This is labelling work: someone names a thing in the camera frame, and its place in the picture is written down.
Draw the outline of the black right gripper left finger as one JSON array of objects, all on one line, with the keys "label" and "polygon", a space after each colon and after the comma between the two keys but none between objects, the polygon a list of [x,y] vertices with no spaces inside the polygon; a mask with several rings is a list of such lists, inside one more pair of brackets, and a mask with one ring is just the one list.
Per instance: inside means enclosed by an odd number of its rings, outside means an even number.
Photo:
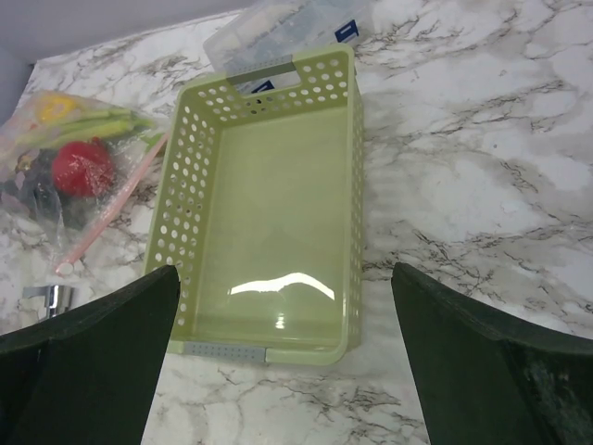
[{"label": "black right gripper left finger", "polygon": [[1,337],[4,444],[138,444],[180,299],[162,266]]}]

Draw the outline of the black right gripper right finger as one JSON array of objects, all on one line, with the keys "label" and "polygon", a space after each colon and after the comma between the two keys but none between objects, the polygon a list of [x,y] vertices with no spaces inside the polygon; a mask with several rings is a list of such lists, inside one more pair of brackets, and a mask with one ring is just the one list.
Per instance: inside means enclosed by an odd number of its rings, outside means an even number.
[{"label": "black right gripper right finger", "polygon": [[433,444],[589,444],[592,342],[399,262],[392,292]]}]

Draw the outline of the red fake apple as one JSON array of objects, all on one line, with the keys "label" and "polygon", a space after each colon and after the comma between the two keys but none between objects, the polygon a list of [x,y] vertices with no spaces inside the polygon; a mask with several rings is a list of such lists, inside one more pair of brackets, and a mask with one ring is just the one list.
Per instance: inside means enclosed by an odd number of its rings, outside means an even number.
[{"label": "red fake apple", "polygon": [[61,147],[52,162],[55,188],[71,197],[99,197],[114,182],[114,165],[103,142],[72,141]]}]

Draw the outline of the clear zip top bag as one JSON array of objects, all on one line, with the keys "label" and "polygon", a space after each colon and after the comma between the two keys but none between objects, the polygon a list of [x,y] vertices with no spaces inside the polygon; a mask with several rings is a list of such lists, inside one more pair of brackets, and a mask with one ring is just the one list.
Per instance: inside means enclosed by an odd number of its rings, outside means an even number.
[{"label": "clear zip top bag", "polygon": [[63,273],[117,217],[168,130],[133,108],[35,93],[1,128],[1,208],[44,231]]}]

